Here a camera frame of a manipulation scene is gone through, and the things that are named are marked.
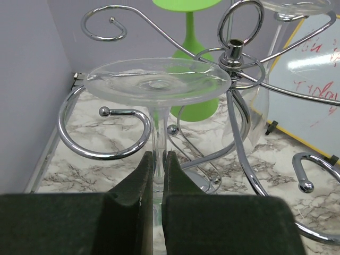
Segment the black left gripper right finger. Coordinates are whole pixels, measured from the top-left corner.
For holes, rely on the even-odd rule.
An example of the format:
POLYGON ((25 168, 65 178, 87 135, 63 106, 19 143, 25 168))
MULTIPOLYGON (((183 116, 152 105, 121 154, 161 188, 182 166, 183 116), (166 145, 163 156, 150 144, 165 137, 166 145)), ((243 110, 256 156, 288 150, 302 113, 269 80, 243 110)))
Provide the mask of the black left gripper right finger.
POLYGON ((168 254, 305 254, 284 200, 205 194, 172 151, 166 158, 162 224, 168 254))

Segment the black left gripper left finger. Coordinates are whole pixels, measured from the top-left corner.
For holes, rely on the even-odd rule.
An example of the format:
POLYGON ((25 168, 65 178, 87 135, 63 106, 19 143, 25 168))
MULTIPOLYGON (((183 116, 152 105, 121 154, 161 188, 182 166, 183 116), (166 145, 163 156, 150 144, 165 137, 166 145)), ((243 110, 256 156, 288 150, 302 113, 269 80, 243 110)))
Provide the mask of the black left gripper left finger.
POLYGON ((152 254, 153 157, 107 192, 1 196, 1 254, 152 254))

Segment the clear wine glass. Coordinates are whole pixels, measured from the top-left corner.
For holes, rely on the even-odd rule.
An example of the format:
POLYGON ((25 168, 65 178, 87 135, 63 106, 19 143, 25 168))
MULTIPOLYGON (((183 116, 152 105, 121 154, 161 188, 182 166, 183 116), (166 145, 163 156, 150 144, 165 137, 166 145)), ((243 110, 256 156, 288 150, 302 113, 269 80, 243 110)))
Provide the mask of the clear wine glass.
POLYGON ((142 58, 102 65, 87 75, 84 86, 98 98, 148 109, 154 157, 153 220, 154 226, 160 226, 170 109, 220 96, 231 86, 230 75, 219 66, 192 59, 142 58))
POLYGON ((226 93, 229 116, 222 137, 224 154, 228 155, 236 150, 237 142, 231 137, 234 126, 240 129, 241 138, 246 142, 245 150, 249 151, 255 147, 261 136, 261 131, 266 125, 269 112, 269 92, 267 89, 262 88, 262 84, 268 81, 270 68, 274 59, 308 41, 332 25, 336 19, 336 15, 332 12, 333 6, 333 1, 239 1, 234 3, 224 14, 218 27, 218 40, 223 47, 227 48, 227 53, 222 55, 219 61, 220 64, 229 66, 231 70, 234 71, 231 73, 234 81, 226 93), (259 32, 264 20, 265 9, 274 11, 275 19, 281 22, 271 44, 268 57, 261 61, 253 61, 253 64, 259 66, 260 80, 253 81, 250 84, 239 82, 241 77, 235 72, 242 68, 241 64, 232 65, 230 63, 231 61, 241 61, 242 56, 244 56, 242 48, 237 46, 238 41, 231 40, 234 49, 230 49, 226 44, 226 39, 223 38, 223 27, 226 20, 230 18, 233 11, 245 4, 255 5, 258 9, 259 17, 253 33, 241 42, 241 46, 249 43, 259 32), (285 23, 324 13, 330 15, 330 21, 328 23, 297 42, 284 47, 282 50, 276 50, 280 36, 284 33, 285 23))

